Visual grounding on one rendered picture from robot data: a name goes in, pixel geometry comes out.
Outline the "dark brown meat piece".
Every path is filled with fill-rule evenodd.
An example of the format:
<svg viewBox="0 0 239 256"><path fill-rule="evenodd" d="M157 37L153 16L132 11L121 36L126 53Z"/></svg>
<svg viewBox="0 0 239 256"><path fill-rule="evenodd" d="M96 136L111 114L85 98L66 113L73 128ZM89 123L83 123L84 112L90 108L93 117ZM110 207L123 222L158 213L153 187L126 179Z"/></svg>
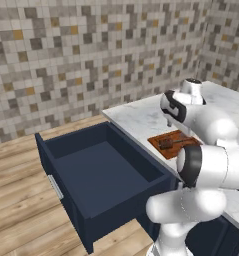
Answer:
<svg viewBox="0 0 239 256"><path fill-rule="evenodd" d="M158 146L161 150L170 149L173 147L172 139L162 139L158 142Z"/></svg>

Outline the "brown wooden cutting board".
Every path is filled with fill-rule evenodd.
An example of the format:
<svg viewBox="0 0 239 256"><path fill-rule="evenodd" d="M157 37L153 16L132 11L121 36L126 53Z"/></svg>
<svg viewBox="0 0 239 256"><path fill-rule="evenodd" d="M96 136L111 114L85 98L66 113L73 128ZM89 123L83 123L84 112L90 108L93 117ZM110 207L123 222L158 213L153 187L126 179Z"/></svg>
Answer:
<svg viewBox="0 0 239 256"><path fill-rule="evenodd" d="M173 144L170 149L161 150L158 142L162 139L181 140L185 138L192 138L190 141ZM201 145L201 142L194 137L186 136L182 131L176 130L169 133L164 133L155 137L151 137L148 141L166 158L171 159L178 155L179 151L186 145Z"/></svg>

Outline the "dark blue open drawer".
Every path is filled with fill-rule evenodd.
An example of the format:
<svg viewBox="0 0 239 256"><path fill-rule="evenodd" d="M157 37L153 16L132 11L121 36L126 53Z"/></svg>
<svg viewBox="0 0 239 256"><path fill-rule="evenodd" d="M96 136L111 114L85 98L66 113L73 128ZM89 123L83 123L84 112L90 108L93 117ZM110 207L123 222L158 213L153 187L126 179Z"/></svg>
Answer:
<svg viewBox="0 0 239 256"><path fill-rule="evenodd" d="M61 203L86 251L137 220L155 240L160 226L146 215L147 199L175 187L175 177L109 122L44 140L35 135L41 164L53 175Z"/></svg>

